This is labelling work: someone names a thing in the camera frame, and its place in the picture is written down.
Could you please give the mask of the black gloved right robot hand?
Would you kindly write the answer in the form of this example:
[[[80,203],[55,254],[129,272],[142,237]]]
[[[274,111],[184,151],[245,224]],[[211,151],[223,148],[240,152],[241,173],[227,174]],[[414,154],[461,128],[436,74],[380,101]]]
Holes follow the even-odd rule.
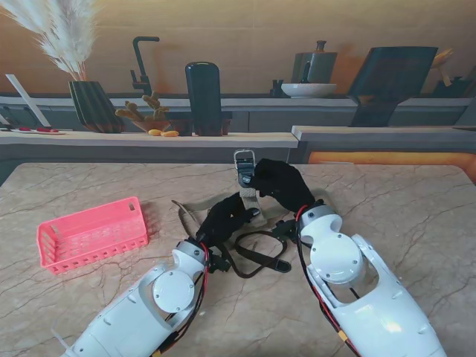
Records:
[[[272,197],[292,213],[310,209],[316,203],[299,170],[284,161],[261,159],[254,168],[250,185],[261,197]]]

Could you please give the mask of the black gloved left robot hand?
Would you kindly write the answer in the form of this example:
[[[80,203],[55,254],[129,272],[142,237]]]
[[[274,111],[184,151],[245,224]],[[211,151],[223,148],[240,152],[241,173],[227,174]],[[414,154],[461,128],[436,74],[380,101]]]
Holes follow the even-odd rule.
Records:
[[[203,242],[207,247],[218,246],[259,214],[258,208],[246,209],[239,193],[235,193],[210,209],[196,232],[196,240]]]

